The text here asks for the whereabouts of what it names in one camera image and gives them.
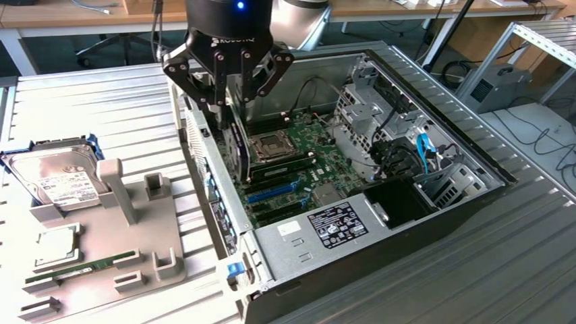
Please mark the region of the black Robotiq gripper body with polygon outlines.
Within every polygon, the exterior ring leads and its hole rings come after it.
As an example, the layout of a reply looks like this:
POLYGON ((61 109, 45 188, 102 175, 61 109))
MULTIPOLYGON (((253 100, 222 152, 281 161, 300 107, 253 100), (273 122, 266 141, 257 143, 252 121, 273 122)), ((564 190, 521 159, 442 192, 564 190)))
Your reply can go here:
POLYGON ((254 68, 273 45, 270 1, 186 1, 186 51, 210 73, 254 68))

